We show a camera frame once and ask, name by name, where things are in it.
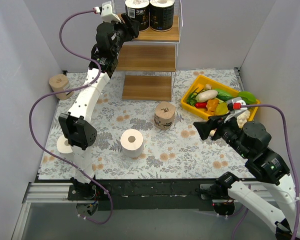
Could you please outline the black roll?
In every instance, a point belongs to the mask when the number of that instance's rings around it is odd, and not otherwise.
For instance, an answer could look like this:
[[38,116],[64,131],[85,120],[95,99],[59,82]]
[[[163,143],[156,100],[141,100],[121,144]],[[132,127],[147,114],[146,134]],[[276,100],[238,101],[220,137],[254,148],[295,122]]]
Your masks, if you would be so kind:
[[149,0],[126,0],[125,10],[127,15],[140,23],[139,31],[143,32],[149,28]]
[[174,19],[174,0],[150,0],[150,28],[165,32],[172,28]]

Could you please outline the brown roll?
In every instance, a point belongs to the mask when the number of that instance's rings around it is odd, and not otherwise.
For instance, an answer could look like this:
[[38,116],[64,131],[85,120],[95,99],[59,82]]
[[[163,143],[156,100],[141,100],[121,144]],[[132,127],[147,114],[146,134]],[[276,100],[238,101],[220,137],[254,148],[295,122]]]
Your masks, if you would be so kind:
[[70,98],[74,93],[73,91],[69,91],[69,89],[71,89],[71,85],[67,76],[64,74],[58,74],[51,77],[49,79],[49,85],[54,92],[67,91],[56,94],[56,97],[62,101]]
[[167,130],[174,122],[176,108],[169,102],[160,102],[154,110],[154,125],[161,129]]

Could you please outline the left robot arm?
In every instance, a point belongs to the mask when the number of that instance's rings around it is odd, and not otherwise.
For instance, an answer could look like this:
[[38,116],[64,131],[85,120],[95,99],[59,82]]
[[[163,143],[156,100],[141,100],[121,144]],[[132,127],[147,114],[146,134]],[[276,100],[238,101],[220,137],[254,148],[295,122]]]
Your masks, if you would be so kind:
[[97,130],[91,125],[94,107],[105,85],[112,77],[117,65],[118,54],[125,42],[139,35],[140,23],[127,14],[120,16],[122,22],[103,22],[96,29],[96,44],[91,50],[91,62],[82,89],[67,113],[58,117],[64,137],[73,154],[72,161],[77,166],[75,176],[70,180],[75,191],[84,199],[95,197],[96,187],[91,184],[94,178],[91,146],[97,137]]

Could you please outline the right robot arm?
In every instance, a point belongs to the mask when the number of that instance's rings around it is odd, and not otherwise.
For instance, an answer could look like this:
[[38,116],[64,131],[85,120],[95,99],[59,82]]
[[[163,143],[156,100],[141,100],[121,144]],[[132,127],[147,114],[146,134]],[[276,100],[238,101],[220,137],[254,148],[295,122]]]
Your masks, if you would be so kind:
[[231,172],[216,179],[210,194],[239,201],[275,233],[276,239],[300,240],[300,195],[296,195],[296,183],[286,162],[268,147],[271,135],[259,122],[248,121],[240,128],[235,118],[225,118],[212,116],[193,125],[202,140],[214,130],[212,140],[222,138],[246,159],[245,167],[271,194],[278,207],[257,195]]

